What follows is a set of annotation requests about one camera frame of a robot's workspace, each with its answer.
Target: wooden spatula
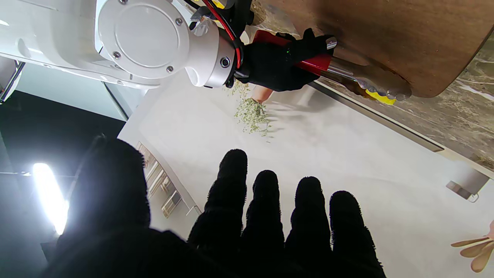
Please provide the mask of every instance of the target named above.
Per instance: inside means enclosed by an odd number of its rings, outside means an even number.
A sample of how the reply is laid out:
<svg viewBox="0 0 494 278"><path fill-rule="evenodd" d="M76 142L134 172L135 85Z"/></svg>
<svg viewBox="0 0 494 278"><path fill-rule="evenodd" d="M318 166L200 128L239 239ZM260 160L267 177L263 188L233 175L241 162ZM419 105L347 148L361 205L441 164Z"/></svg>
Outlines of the wooden spatula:
<svg viewBox="0 0 494 278"><path fill-rule="evenodd" d="M472 264L470 264L471 269L477 273L484 270L484 267L486 267L487 262L489 261L489 258L491 257L491 253L493 250L494 250L494 242L491 242L489 243L488 246L482 249L482 252L478 257L473 259Z"/></svg>
<svg viewBox="0 0 494 278"><path fill-rule="evenodd" d="M488 244L494 244L494 240L489 240L486 242L479 243L477 245L465 248L460 251L460 255L465 258L475 258L482 252L482 249L486 247Z"/></svg>
<svg viewBox="0 0 494 278"><path fill-rule="evenodd" d="M489 238L488 237L483 237L483 238L478 238L478 239L464 240L464 241L459 241L459 242L451 243L451 246L453 246L453 247L462 247L462 246L469 245L469 244L472 244L472 243L475 243L475 242L484 241L486 239L489 239Z"/></svg>

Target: wooden cutting board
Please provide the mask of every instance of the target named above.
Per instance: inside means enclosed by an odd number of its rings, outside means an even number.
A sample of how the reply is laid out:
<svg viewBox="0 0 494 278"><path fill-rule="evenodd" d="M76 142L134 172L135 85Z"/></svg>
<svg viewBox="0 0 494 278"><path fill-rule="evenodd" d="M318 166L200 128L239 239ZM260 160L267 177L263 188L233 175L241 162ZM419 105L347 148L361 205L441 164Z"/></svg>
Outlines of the wooden cutting board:
<svg viewBox="0 0 494 278"><path fill-rule="evenodd" d="M494 0L260 0L302 34L312 27L404 77L413 95L440 94L490 34Z"/></svg>

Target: robotic arm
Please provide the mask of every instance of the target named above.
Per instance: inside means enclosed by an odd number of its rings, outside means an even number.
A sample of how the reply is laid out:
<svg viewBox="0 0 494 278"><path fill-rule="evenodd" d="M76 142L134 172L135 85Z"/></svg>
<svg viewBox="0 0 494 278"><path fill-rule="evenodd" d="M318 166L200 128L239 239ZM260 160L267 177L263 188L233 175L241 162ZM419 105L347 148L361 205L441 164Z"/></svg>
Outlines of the robotic arm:
<svg viewBox="0 0 494 278"><path fill-rule="evenodd" d="M0 55L11 59L138 89L159 87L162 78L182 69L195 86L220 87L235 69L235 48L224 30L205 20L190 31L166 0L103 5L99 37L112 60L94 49L96 0L4 0L1 5Z"/></svg>

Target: marble countertop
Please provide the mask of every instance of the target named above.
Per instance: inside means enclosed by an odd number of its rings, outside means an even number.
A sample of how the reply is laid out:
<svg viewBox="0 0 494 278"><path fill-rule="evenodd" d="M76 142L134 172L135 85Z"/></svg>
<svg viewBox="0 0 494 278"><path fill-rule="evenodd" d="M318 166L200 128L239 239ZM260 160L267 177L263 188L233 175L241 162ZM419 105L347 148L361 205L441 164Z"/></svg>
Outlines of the marble countertop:
<svg viewBox="0 0 494 278"><path fill-rule="evenodd" d="M320 81L494 171L494 33L463 72L433 98L412 96L388 106Z"/></svg>

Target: light fixture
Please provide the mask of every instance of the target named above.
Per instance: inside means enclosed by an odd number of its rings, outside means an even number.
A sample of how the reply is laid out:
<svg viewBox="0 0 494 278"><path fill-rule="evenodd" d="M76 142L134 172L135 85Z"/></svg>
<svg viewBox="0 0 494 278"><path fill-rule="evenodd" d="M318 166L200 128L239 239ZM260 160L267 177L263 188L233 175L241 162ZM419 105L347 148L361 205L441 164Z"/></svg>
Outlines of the light fixture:
<svg viewBox="0 0 494 278"><path fill-rule="evenodd" d="M33 166L33 177L44 212L55 226L57 234L62 234L67 222L69 203L63 198L57 180L48 165L36 163Z"/></svg>

